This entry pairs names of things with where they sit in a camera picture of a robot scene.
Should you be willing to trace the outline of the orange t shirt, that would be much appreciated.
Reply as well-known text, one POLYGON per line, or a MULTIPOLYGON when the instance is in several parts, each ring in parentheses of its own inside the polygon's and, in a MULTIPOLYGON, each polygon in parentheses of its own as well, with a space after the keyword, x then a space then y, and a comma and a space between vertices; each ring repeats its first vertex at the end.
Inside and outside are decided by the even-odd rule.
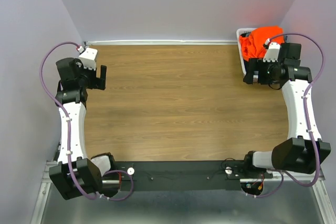
POLYGON ((266 53, 263 44, 266 40, 283 32, 283 29, 279 26, 268 26, 253 30, 247 37, 241 35, 239 40, 243 59, 249 61, 250 58, 263 58, 266 53))

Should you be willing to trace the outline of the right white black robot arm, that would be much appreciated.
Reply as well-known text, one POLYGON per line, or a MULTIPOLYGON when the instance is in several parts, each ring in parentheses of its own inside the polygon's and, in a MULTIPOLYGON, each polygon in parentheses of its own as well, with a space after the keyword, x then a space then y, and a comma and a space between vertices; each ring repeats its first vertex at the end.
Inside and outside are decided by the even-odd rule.
POLYGON ((328 157, 331 146, 322 141, 314 119, 311 70, 300 65, 300 44, 267 42, 263 48, 265 56, 249 60, 243 81, 279 85, 287 108, 288 137, 272 151, 250 151, 241 171, 249 178, 261 169, 312 174, 328 157))

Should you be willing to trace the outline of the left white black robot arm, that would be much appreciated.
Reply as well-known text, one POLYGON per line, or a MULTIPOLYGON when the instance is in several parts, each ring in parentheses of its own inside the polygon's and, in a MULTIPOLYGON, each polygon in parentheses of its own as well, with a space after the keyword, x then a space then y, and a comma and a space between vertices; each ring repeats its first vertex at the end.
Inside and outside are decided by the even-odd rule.
POLYGON ((102 189, 102 178, 116 175, 114 158, 103 153, 89 158, 85 146, 85 117, 88 90, 106 88, 106 66, 100 67, 97 76, 97 60, 65 58, 56 62, 60 76, 56 104, 61 119, 61 139, 57 165, 49 170, 49 177, 65 200, 91 195, 102 189))

